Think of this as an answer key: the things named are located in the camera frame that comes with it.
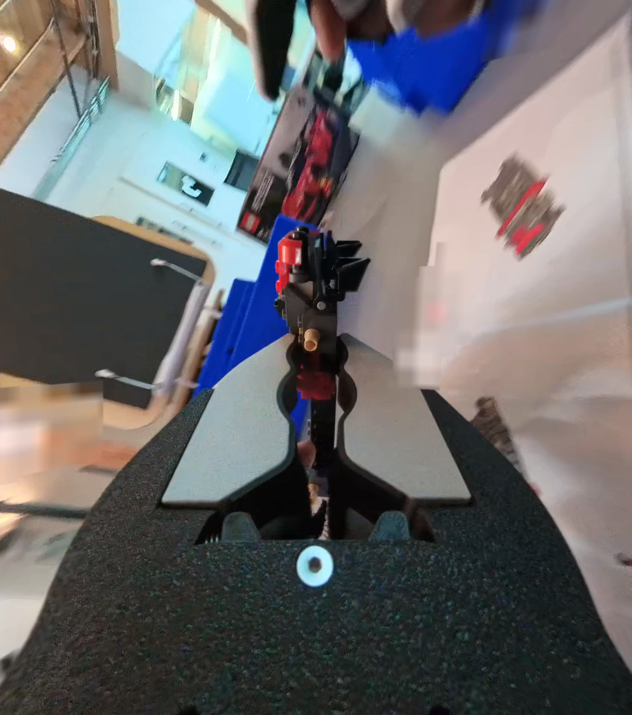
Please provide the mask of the white instruction booklet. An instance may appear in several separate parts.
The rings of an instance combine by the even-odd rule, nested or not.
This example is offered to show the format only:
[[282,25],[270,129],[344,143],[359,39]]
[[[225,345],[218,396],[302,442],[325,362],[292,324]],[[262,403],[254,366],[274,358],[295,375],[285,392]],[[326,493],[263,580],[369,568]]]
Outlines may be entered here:
[[632,674],[632,9],[439,174],[413,368],[494,398]]

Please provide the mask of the blue plastic bin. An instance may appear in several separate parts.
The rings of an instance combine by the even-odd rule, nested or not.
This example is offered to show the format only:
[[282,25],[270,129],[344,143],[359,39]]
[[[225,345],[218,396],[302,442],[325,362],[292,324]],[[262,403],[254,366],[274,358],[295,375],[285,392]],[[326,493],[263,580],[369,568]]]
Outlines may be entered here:
[[507,49],[520,1],[491,1],[479,18],[422,39],[410,30],[380,44],[350,41],[369,88],[401,109],[449,114],[487,64]]
[[204,389],[214,388],[232,370],[241,371],[247,362],[247,373],[252,377],[280,380],[288,371],[287,325],[277,315],[276,261],[279,241],[296,228],[315,230],[316,227],[285,216],[276,218],[264,260],[254,281],[235,280],[213,334],[212,346],[204,367],[196,381],[191,398]]

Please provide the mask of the black felt panel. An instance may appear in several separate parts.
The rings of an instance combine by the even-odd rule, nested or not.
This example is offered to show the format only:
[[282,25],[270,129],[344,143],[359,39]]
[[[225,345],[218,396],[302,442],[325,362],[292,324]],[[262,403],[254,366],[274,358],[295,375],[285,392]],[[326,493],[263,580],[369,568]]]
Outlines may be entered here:
[[141,410],[179,390],[168,353],[207,259],[0,189],[0,373],[44,385],[101,382]]

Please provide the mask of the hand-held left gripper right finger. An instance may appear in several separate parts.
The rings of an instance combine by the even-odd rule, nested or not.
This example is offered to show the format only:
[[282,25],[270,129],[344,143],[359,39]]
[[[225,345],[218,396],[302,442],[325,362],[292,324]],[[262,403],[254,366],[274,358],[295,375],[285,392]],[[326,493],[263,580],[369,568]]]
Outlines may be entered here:
[[472,496],[422,391],[400,384],[393,362],[342,334],[339,447],[345,459],[416,501]]

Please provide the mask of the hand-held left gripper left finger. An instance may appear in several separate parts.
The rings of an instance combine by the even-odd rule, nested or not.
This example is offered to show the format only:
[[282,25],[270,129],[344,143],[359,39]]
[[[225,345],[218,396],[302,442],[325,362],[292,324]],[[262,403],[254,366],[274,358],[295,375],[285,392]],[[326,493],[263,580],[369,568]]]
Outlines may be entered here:
[[280,337],[216,384],[162,504],[221,504],[291,463],[297,403],[292,346],[292,335]]

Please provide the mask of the black lego set box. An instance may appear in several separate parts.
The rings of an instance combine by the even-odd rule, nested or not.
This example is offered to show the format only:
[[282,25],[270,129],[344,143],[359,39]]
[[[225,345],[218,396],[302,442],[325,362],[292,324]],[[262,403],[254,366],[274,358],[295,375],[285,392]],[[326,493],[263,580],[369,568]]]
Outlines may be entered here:
[[359,143],[341,108],[303,85],[286,97],[236,227],[263,244],[278,217],[320,226]]

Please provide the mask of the light wood rounded frame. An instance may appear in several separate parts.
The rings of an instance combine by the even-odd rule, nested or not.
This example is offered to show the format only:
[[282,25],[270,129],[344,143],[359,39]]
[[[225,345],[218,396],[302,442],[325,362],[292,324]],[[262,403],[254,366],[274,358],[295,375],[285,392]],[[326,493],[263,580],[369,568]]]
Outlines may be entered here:
[[[194,273],[211,285],[205,308],[199,317],[194,334],[187,348],[186,365],[183,371],[185,378],[196,383],[195,379],[200,370],[207,347],[209,346],[213,328],[221,317],[223,290],[213,288],[216,271],[210,256],[198,248],[195,248],[189,242],[179,241],[177,238],[165,236],[149,228],[135,225],[123,219],[109,216],[100,216],[94,219],[101,224],[138,237],[144,242],[150,242],[160,246],[159,255],[154,258],[174,263]],[[173,270],[164,267],[152,268],[157,277],[170,277],[175,273]],[[185,278],[191,283],[191,292],[194,282],[187,277]],[[159,396],[154,395],[150,390],[156,375],[154,378],[145,382],[117,375],[112,371],[104,369],[97,371],[96,376],[102,380],[103,387],[105,388],[119,385],[137,387],[147,391],[149,394],[150,401],[145,409],[108,399],[105,399],[103,402],[104,426],[115,430],[132,430],[135,437],[129,438],[128,442],[134,444],[138,442],[144,444],[148,439],[157,434],[165,424],[181,411],[195,389],[195,387],[186,388],[178,385],[171,395]]]

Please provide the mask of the silver panel rail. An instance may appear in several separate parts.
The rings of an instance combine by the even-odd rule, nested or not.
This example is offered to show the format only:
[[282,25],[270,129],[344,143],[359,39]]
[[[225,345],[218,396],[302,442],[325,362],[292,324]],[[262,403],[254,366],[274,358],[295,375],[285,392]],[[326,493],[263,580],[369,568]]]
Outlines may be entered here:
[[164,267],[173,270],[194,282],[194,286],[186,300],[185,309],[180,318],[174,338],[170,347],[160,363],[155,380],[150,388],[154,395],[171,395],[176,387],[184,386],[194,388],[195,383],[183,376],[186,365],[187,348],[194,334],[197,322],[206,304],[211,285],[202,278],[185,270],[174,263],[159,258],[150,261],[152,267]]

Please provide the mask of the person's right hand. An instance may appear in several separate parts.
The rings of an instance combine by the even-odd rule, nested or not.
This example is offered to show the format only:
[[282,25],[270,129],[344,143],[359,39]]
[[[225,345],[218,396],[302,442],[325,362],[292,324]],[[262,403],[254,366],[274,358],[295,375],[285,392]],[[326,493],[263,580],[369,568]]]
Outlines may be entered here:
[[322,56],[334,64],[347,41],[384,41],[394,32],[385,1],[308,1]]

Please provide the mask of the dark wall sign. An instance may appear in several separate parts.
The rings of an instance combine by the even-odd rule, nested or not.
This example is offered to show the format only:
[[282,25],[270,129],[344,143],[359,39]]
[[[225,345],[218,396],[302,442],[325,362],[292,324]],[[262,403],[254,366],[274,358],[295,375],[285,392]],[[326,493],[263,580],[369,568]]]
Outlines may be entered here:
[[164,163],[157,177],[157,182],[204,207],[210,205],[214,194],[213,187],[203,183],[171,162]]

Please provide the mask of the black red lego car model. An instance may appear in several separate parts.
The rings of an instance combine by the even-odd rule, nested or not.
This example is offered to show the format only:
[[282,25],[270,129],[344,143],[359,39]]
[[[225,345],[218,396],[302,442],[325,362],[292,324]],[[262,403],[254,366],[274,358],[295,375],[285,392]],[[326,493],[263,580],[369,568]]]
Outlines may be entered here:
[[371,263],[362,243],[336,240],[303,224],[277,246],[277,314],[293,336],[297,398],[307,406],[308,439],[315,456],[309,468],[312,490],[327,496],[335,464],[337,378],[345,362],[339,342],[340,304],[356,293]]

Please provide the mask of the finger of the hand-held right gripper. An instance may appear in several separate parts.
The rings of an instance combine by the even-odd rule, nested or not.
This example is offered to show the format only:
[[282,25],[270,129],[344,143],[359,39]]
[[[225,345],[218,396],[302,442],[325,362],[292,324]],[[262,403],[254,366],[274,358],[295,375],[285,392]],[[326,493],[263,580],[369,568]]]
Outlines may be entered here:
[[387,17],[396,34],[414,30],[439,34],[477,19],[486,1],[386,1]]
[[287,65],[296,1],[246,1],[247,40],[259,94],[275,102]]

